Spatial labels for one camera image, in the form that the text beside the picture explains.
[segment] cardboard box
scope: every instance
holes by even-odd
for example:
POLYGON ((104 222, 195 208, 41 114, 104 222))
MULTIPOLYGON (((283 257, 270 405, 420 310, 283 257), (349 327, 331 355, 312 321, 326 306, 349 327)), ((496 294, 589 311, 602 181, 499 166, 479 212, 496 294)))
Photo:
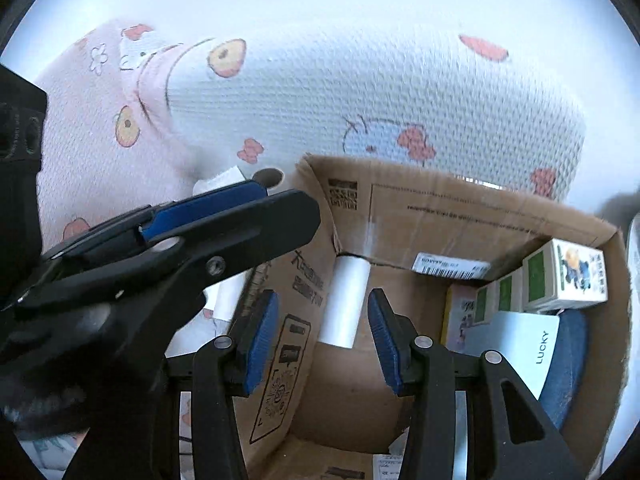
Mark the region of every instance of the cardboard box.
POLYGON ((522 262, 526 310, 583 308, 607 301, 602 251, 553 239, 522 262))
POLYGON ((498 312, 498 282, 487 283, 476 292, 474 324, 491 323, 498 312))
MULTIPOLYGON (((585 474, 597 472, 628 359, 629 276, 617 229, 539 196, 418 167, 327 156, 306 160, 331 205, 337 251, 378 264, 367 288, 384 288, 394 310, 432 338, 441 335, 451 280, 411 272, 420 253, 484 263, 485 279, 495 280, 552 238, 603 251, 609 298, 585 310, 589 352, 562 428, 585 474)), ((469 265, 466 272, 476 272, 477 264, 469 265)), ((432 266, 423 267, 433 272, 432 266)), ((386 453, 407 427, 409 407, 410 401, 395 397, 384 382, 365 309, 353 349, 316 345, 290 433, 334 449, 386 453)))
POLYGON ((263 480, 373 480, 371 455, 318 446, 289 435, 269 460, 263 480))
POLYGON ((523 286, 522 267, 517 268, 497 280, 498 310, 502 312, 522 312, 523 286))

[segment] barcode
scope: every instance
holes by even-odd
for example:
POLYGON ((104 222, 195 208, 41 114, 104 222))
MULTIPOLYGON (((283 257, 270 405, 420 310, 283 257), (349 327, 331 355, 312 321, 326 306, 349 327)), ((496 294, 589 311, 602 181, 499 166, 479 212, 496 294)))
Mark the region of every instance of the barcode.
POLYGON ((358 208, 358 183, 329 179, 329 204, 343 209, 358 208))
POLYGON ((471 280, 475 275, 474 272, 465 272, 463 270, 455 269, 439 269, 438 267, 423 267, 422 273, 437 276, 439 278, 450 278, 452 280, 471 280))

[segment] white tissue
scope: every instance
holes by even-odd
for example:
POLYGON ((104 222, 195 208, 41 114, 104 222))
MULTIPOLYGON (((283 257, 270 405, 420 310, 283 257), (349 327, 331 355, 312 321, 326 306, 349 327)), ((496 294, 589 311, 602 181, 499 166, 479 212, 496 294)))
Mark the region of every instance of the white tissue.
MULTIPOLYGON (((240 169, 234 166, 213 178, 197 181, 193 186, 193 194, 206 193, 212 189, 231 186, 231 184, 238 184, 245 180, 240 169)), ((207 298, 207 303, 204 308, 212 310, 216 319, 231 321, 248 275, 249 271, 247 270, 205 288, 204 295, 207 298)))
POLYGON ((353 348, 367 291, 371 264, 356 256, 338 256, 318 341, 353 348))

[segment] cartoon figure print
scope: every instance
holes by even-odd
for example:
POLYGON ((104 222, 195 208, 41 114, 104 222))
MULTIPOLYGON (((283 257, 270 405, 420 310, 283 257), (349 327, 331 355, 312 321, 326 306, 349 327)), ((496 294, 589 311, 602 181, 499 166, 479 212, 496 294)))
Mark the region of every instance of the cartoon figure print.
POLYGON ((562 264, 566 268, 564 278, 568 283, 573 283, 575 288, 580 288, 581 290, 591 288, 589 262, 581 260, 576 249, 569 248, 566 250, 562 264))
POLYGON ((143 59, 155 54, 167 42, 148 25, 142 23, 125 28, 120 40, 120 70, 135 70, 143 59))
POLYGON ((344 120, 347 129, 342 138, 342 150, 347 155, 423 167, 436 156, 436 149, 429 143, 426 129, 421 124, 366 119, 360 115, 354 121, 344 120))

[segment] paper towel roll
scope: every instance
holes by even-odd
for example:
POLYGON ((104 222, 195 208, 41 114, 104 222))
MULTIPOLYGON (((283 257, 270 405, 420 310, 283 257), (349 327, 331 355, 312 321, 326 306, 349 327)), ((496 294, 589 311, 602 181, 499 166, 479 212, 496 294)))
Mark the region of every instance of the paper towel roll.
POLYGON ((353 348, 371 264, 357 256, 338 256, 318 341, 353 348))

